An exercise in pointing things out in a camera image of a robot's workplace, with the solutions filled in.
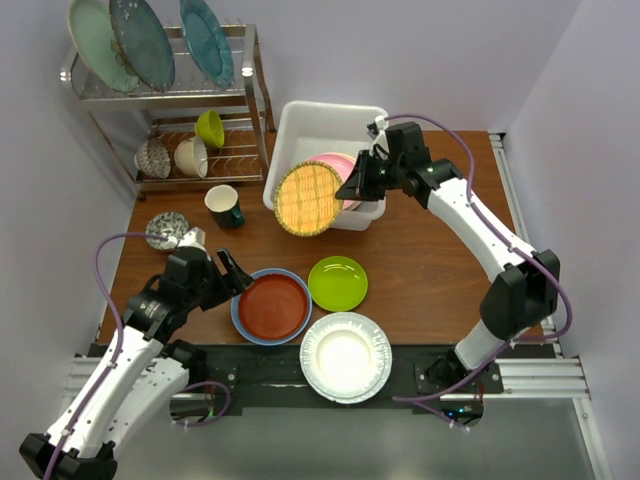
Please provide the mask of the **red brown plate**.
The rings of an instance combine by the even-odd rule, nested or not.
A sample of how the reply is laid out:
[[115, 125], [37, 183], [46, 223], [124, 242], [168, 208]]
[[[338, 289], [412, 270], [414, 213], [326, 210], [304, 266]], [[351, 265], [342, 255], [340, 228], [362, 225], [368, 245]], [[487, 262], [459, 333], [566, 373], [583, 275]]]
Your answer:
[[309, 302], [305, 288], [282, 273], [258, 277], [239, 300], [243, 327], [261, 340], [282, 340], [306, 321]]

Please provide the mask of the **woven bamboo tray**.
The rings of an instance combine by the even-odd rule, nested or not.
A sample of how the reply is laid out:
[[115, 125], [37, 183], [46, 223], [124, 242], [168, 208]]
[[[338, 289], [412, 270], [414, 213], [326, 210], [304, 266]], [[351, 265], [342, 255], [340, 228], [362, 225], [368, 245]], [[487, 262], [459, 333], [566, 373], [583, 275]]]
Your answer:
[[299, 237], [312, 237], [328, 230], [343, 210], [336, 198], [342, 186], [332, 167], [316, 161], [293, 167], [279, 183], [273, 201], [280, 226]]

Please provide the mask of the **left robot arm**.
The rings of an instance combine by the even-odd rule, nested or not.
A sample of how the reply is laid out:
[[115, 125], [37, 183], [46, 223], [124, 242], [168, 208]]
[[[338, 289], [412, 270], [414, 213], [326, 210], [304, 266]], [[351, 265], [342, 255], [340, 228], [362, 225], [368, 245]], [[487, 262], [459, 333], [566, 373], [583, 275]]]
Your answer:
[[19, 453], [39, 479], [111, 479], [116, 451], [174, 394], [206, 384], [206, 354], [172, 338], [195, 309], [215, 308], [246, 291], [252, 277], [222, 248], [181, 246], [120, 314], [107, 351], [67, 410]]

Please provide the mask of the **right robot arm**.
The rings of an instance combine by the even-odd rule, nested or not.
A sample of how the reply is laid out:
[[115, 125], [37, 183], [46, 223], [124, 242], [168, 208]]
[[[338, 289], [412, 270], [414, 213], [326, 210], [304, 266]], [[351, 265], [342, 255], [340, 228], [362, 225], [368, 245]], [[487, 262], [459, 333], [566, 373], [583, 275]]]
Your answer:
[[448, 386], [469, 392], [480, 365], [557, 308], [560, 262], [511, 232], [479, 199], [470, 175], [446, 158], [432, 159], [418, 116], [379, 116], [367, 129], [374, 143], [359, 152], [337, 190], [340, 200], [377, 201], [400, 190], [443, 221], [485, 271], [491, 285], [473, 329], [436, 367]]

